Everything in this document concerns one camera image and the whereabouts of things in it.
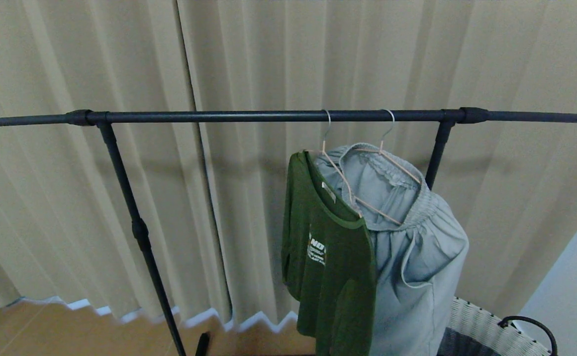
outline clothes hanger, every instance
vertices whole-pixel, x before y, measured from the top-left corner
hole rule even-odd
[[[390,131],[394,128],[394,123],[396,122],[396,119],[394,118],[394,114],[392,113],[392,111],[390,110],[386,110],[388,113],[390,113],[390,115],[392,115],[392,126],[390,126],[390,129],[388,131],[386,131],[382,136],[381,136],[381,146],[379,146],[379,150],[375,151],[374,149],[368,149],[368,148],[355,148],[357,151],[364,151],[364,152],[372,152],[372,153],[379,153],[379,155],[385,157],[387,160],[389,160],[390,162],[392,162],[393,164],[395,164],[397,167],[399,167],[401,169],[401,171],[404,171],[408,176],[410,176],[413,180],[416,181],[416,183],[421,184],[420,179],[417,176],[414,176],[414,174],[412,174],[410,171],[408,171],[408,169],[406,169],[405,167],[403,167],[401,164],[399,164],[397,161],[393,160],[390,156],[386,155],[383,151],[383,141],[385,140],[385,136],[388,135],[390,133]]]
[[[349,193],[349,195],[350,195],[350,200],[352,201],[352,200],[354,199],[355,202],[358,201],[359,203],[361,203],[361,204],[364,205],[365,207],[370,208],[370,209],[373,210],[374,212],[378,213],[379,215],[385,217],[386,219],[388,219],[388,220],[390,220],[390,221],[393,221],[393,222],[396,223],[397,225],[402,225],[402,224],[400,223],[400,221],[397,221],[396,219],[388,216],[388,214],[382,212],[381,210],[379,210],[379,209],[373,207],[372,205],[368,204],[366,201],[360,199],[358,196],[352,194],[352,190],[350,189],[350,183],[348,183],[348,180],[346,180],[346,178],[345,178],[345,176],[343,175],[343,173],[341,172],[341,170],[340,170],[340,169],[338,168],[338,166],[332,161],[332,159],[330,158],[330,156],[329,156],[329,155],[327,154],[327,152],[326,152],[326,137],[327,137],[327,135],[328,135],[328,133],[329,133],[329,131],[330,131],[330,126],[332,125],[332,121],[331,121],[331,119],[330,119],[330,113],[329,113],[329,111],[328,111],[328,110],[325,110],[325,111],[326,111],[326,114],[327,114],[328,117],[329,117],[329,127],[327,128],[326,133],[324,133],[324,138],[323,138],[323,140],[322,140],[322,154],[326,156],[326,158],[327,158],[328,161],[330,162],[330,165],[332,165],[332,167],[335,169],[335,171],[336,171],[337,173],[339,173],[339,176],[341,176],[341,178],[343,179],[343,182],[345,183],[345,186],[348,188],[348,193]],[[357,212],[357,214],[359,214],[359,217],[363,217],[363,216],[361,215],[361,212]]]

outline black handle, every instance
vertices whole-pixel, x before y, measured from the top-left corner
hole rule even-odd
[[[506,318],[503,318],[499,323],[497,323],[497,325],[499,325],[500,327],[507,327],[508,322],[510,322],[511,320],[521,320],[521,321],[530,322],[531,324],[535,324],[536,326],[539,326],[544,331],[544,333],[546,333],[546,335],[548,335],[548,338],[550,339],[550,345],[551,345],[551,349],[552,349],[550,356],[557,356],[557,342],[555,340],[555,335],[553,335],[552,331],[550,331],[550,329],[548,329],[548,327],[546,327],[544,324],[540,323],[539,321],[537,321],[533,318],[522,317],[519,315],[511,315],[511,316],[508,316]]]

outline clothing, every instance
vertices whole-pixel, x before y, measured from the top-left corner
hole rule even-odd
[[[453,295],[469,241],[445,201],[429,190],[409,162],[389,156],[422,182],[418,184],[370,144],[328,151],[361,203],[352,204],[370,230],[377,268],[377,295],[371,356],[435,356],[449,322]],[[326,158],[315,161],[343,200],[348,189]]]
[[[376,281],[365,221],[326,185],[308,153],[291,156],[287,178],[282,278],[300,301],[297,330],[316,338],[318,356],[367,355]]]

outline brown floor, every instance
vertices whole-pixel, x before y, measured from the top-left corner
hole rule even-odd
[[[314,340],[301,336],[295,322],[279,334],[264,323],[236,333],[225,332],[218,318],[184,329],[176,315],[188,355],[196,351],[201,333],[209,331],[209,354],[304,355],[314,353]],[[139,317],[121,324],[91,307],[72,311],[62,304],[19,302],[0,309],[0,356],[176,356],[168,326]]]

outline curtain fold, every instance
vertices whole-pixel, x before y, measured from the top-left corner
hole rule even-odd
[[[577,3],[0,2],[0,116],[108,111],[577,112]],[[327,145],[388,123],[334,123]],[[297,309],[279,269],[286,165],[327,124],[118,124],[171,304],[223,321]],[[436,123],[385,148],[426,170]],[[577,125],[451,133],[434,189],[471,247],[458,295],[518,312],[577,229]],[[0,304],[160,314],[95,128],[0,129]]]

